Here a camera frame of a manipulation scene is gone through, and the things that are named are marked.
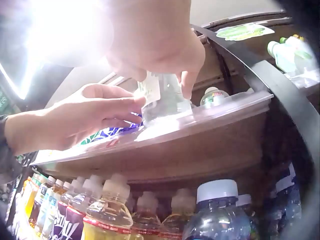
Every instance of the white paper tag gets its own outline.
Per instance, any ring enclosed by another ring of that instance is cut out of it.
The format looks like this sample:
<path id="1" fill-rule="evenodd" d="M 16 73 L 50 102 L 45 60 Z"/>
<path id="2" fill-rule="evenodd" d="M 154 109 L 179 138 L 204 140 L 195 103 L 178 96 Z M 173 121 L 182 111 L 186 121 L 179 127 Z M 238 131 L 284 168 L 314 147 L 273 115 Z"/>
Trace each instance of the white paper tag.
<path id="1" fill-rule="evenodd" d="M 138 86 L 140 93 L 146 98 L 146 104 L 143 108 L 152 102 L 160 100 L 159 79 L 154 73 L 147 72 L 146 79 L 138 83 Z"/>

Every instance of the bottle cap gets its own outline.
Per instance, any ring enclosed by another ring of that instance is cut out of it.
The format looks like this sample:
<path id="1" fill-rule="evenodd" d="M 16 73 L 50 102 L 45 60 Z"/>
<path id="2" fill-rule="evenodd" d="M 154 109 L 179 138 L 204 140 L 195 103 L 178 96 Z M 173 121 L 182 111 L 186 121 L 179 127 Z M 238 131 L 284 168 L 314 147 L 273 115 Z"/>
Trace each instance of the bottle cap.
<path id="1" fill-rule="evenodd" d="M 290 186 L 293 186 L 294 183 L 292 182 L 292 179 L 293 179 L 293 177 L 289 175 L 289 176 L 284 177 L 281 180 L 279 180 L 276 183 L 277 192 L 280 192 L 280 191 L 282 191 L 284 189 L 287 189 Z"/>
<path id="2" fill-rule="evenodd" d="M 89 179 L 93 182 L 99 183 L 100 185 L 102 184 L 102 177 L 98 175 L 91 175 Z"/>
<path id="3" fill-rule="evenodd" d="M 273 48 L 274 48 L 274 46 L 276 46 L 276 45 L 278 45 L 278 44 L 280 44 L 280 43 L 277 43 L 277 42 L 275 42 L 275 41 L 271 41 L 271 42 L 268 44 L 268 47 L 267 47 L 268 53 L 269 53 L 270 56 L 273 57 L 273 58 L 275 58 L 275 55 L 274 55 L 274 53 L 273 53 Z"/>
<path id="4" fill-rule="evenodd" d="M 251 204 L 251 195 L 250 194 L 239 195 L 238 201 L 236 202 L 236 206 L 240 207 L 247 204 Z"/>
<path id="5" fill-rule="evenodd" d="M 280 38 L 280 43 L 285 43 L 287 41 L 287 38 L 286 37 L 282 37 L 282 38 Z"/>
<path id="6" fill-rule="evenodd" d="M 56 182 L 56 179 L 54 177 L 52 177 L 52 176 L 49 176 L 48 177 L 48 181 L 52 182 L 54 184 Z"/>
<path id="7" fill-rule="evenodd" d="M 145 207 L 155 213 L 158 207 L 158 199 L 156 199 L 153 192 L 145 191 L 138 198 L 137 206 Z"/>
<path id="8" fill-rule="evenodd" d="M 71 186 L 74 189 L 81 189 L 82 188 L 82 184 L 80 182 L 78 182 L 78 180 L 75 180 L 75 179 L 72 180 Z"/>
<path id="9" fill-rule="evenodd" d="M 69 182 L 64 182 L 63 183 L 63 188 L 70 189 L 71 184 Z"/>
<path id="10" fill-rule="evenodd" d="M 130 186 L 127 184 L 127 179 L 124 176 L 115 173 L 110 179 L 105 181 L 103 192 L 108 192 L 127 200 L 130 194 Z"/>
<path id="11" fill-rule="evenodd" d="M 172 198 L 171 208 L 190 209 L 193 212 L 196 208 L 196 198 L 192 196 L 189 189 L 178 189 L 176 195 Z"/>
<path id="12" fill-rule="evenodd" d="M 237 197 L 237 183 L 231 179 L 206 182 L 198 187 L 197 203 L 221 197 Z"/>
<path id="13" fill-rule="evenodd" d="M 204 94 L 207 94 L 208 92 L 214 91 L 214 90 L 219 90 L 219 89 L 216 88 L 216 87 L 209 87 L 209 88 L 206 89 L 206 91 L 204 92 Z"/>
<path id="14" fill-rule="evenodd" d="M 94 182 L 91 179 L 86 179 L 82 187 L 83 189 L 90 190 L 96 198 L 101 196 L 102 186 L 100 183 Z"/>
<path id="15" fill-rule="evenodd" d="M 46 183 L 46 182 L 48 181 L 48 179 L 47 179 L 45 176 L 40 175 L 40 176 L 39 176 L 39 181 L 40 181 L 41 183 Z"/>
<path id="16" fill-rule="evenodd" d="M 59 185 L 60 187 L 63 186 L 63 181 L 61 181 L 60 179 L 56 180 L 56 185 Z"/>
<path id="17" fill-rule="evenodd" d="M 84 180 L 85 180 L 84 177 L 81 177 L 81 176 L 77 177 L 77 181 L 78 181 L 81 185 L 83 185 Z"/>

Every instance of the plastic bottle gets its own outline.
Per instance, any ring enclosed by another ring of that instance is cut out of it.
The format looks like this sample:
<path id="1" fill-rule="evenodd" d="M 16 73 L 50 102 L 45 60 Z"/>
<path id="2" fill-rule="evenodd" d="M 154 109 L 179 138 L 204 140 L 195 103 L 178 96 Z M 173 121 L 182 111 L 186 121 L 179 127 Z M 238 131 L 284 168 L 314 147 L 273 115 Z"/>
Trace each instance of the plastic bottle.
<path id="1" fill-rule="evenodd" d="M 23 192 L 22 198 L 21 198 L 21 202 L 23 203 L 24 206 L 26 206 L 27 201 L 30 197 L 31 194 L 31 190 L 32 190 L 32 186 L 38 181 L 38 174 L 33 174 L 31 180 L 26 184 L 26 188 Z"/>
<path id="2" fill-rule="evenodd" d="M 62 229 L 66 219 L 66 211 L 69 201 L 82 192 L 82 184 L 77 180 L 72 180 L 69 191 L 62 194 L 58 202 L 57 210 L 54 217 L 54 226 L 52 239 L 62 239 Z"/>
<path id="3" fill-rule="evenodd" d="M 84 181 L 81 193 L 69 200 L 61 239 L 81 239 L 85 212 L 88 206 L 100 198 L 101 192 L 100 183 L 91 179 Z"/>
<path id="4" fill-rule="evenodd" d="M 31 193 L 30 193 L 29 199 L 28 199 L 28 201 L 26 203 L 26 207 L 25 207 L 26 214 L 27 214 L 28 218 L 31 215 L 31 211 L 33 209 L 33 204 L 35 202 L 35 197 L 37 195 L 39 187 L 42 183 L 46 183 L 46 182 L 47 182 L 47 178 L 43 175 L 40 175 L 38 180 L 33 182 L 34 184 L 32 185 Z"/>
<path id="5" fill-rule="evenodd" d="M 42 233 L 47 214 L 49 214 L 49 212 L 52 213 L 54 206 L 58 203 L 57 198 L 60 198 L 60 194 L 58 192 L 61 191 L 62 186 L 63 182 L 57 179 L 55 185 L 51 188 L 48 188 L 45 194 L 35 226 L 35 232 L 38 236 L 40 236 Z"/>
<path id="6" fill-rule="evenodd" d="M 228 99 L 226 99 L 226 97 L 229 97 L 229 94 L 227 94 L 225 91 L 219 90 L 216 87 L 209 87 L 205 91 L 204 96 L 200 101 L 200 105 L 202 106 L 208 104 L 218 106 L 227 102 Z"/>
<path id="7" fill-rule="evenodd" d="M 61 195 L 67 192 L 69 187 L 70 187 L 70 183 L 64 182 L 62 188 L 57 188 L 57 192 L 53 194 L 53 199 L 50 202 L 48 212 L 45 216 L 45 221 L 44 221 L 44 225 L 41 233 L 41 240 L 49 239 L 50 234 L 52 232 L 53 225 L 54 225 L 54 216 L 56 213 L 58 202 L 60 201 Z"/>
<path id="8" fill-rule="evenodd" d="M 280 44 L 275 41 L 268 44 L 268 53 L 276 60 L 277 67 L 285 73 L 296 74 L 294 52 L 295 49 L 287 44 Z"/>
<path id="9" fill-rule="evenodd" d="M 130 240 L 157 240 L 159 237 L 161 222 L 156 215 L 158 200 L 153 192 L 143 192 L 138 198 L 137 212 L 132 217 L 133 226 Z"/>
<path id="10" fill-rule="evenodd" d="M 40 212 L 40 206 L 44 200 L 47 190 L 48 188 L 53 187 L 55 182 L 56 179 L 52 176 L 49 176 L 48 180 L 40 185 L 37 195 L 35 197 L 35 203 L 33 204 L 33 208 L 29 217 L 29 224 L 31 227 L 35 227 Z"/>
<path id="11" fill-rule="evenodd" d="M 128 201 L 125 203 L 126 207 L 128 208 L 129 212 L 133 213 L 133 208 L 136 205 L 135 199 L 132 197 L 132 193 L 130 193 Z"/>
<path id="12" fill-rule="evenodd" d="M 294 176 L 287 176 L 276 183 L 276 205 L 281 211 L 278 225 L 279 233 L 288 226 L 294 227 L 293 222 L 301 218 L 301 201 L 298 185 Z"/>
<path id="13" fill-rule="evenodd" d="M 189 189 L 179 189 L 172 198 L 172 213 L 163 222 L 160 236 L 165 240 L 181 239 L 184 226 L 189 222 L 196 208 L 196 198 Z"/>
<path id="14" fill-rule="evenodd" d="M 252 209 L 251 205 L 251 195 L 244 194 L 238 196 L 238 201 L 236 202 L 237 207 L 241 207 L 243 211 L 247 214 L 250 220 L 251 233 L 250 240 L 258 240 L 260 239 L 259 231 L 258 231 L 258 217 L 256 212 Z"/>
<path id="15" fill-rule="evenodd" d="M 237 183 L 231 179 L 200 185 L 197 190 L 198 212 L 185 226 L 182 239 L 249 239 L 249 218 L 236 207 L 237 196 Z"/>
<path id="16" fill-rule="evenodd" d="M 190 102 L 181 93 L 175 74 L 147 72 L 143 82 L 138 83 L 140 92 L 146 97 L 142 108 L 143 124 L 150 126 L 163 117 L 191 110 Z"/>
<path id="17" fill-rule="evenodd" d="M 81 176 L 79 176 L 79 177 L 77 177 L 77 179 L 76 179 L 80 184 L 81 184 L 81 186 L 84 184 L 84 181 L 85 181 L 85 178 L 84 177 L 81 177 Z"/>
<path id="18" fill-rule="evenodd" d="M 116 173 L 105 181 L 101 199 L 87 209 L 82 240 L 129 240 L 133 221 L 125 206 L 130 193 L 126 183 L 125 177 Z"/>
<path id="19" fill-rule="evenodd" d="M 28 177 L 27 180 L 23 182 L 23 192 L 26 189 L 27 184 L 31 181 L 31 177 Z"/>

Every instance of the shelf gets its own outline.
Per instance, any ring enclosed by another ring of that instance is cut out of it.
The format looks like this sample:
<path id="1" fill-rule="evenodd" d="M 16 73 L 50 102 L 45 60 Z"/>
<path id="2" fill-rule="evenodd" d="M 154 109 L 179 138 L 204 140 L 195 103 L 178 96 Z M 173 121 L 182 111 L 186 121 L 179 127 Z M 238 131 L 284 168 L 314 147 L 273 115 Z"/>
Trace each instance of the shelf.
<path id="1" fill-rule="evenodd" d="M 76 177 L 114 172 L 130 183 L 222 173 L 260 162 L 260 139 L 272 94 L 239 93 L 219 106 L 201 106 L 163 124 L 135 129 L 66 151 L 39 151 L 32 165 Z"/>

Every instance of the hand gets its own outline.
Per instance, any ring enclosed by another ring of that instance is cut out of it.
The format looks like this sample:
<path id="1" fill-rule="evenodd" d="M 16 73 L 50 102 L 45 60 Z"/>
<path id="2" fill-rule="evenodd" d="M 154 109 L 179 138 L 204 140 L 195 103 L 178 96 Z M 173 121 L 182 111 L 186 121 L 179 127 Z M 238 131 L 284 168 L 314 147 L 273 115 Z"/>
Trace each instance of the hand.
<path id="1" fill-rule="evenodd" d="M 173 73 L 191 98 L 205 50 L 190 29 L 190 0 L 107 1 L 114 41 L 107 53 L 114 71 L 137 81 L 146 70 Z"/>
<path id="2" fill-rule="evenodd" d="M 51 149 L 65 150 L 107 127 L 141 123 L 144 97 L 117 86 L 88 84 L 48 109 L 11 115 L 5 136 L 14 154 Z"/>

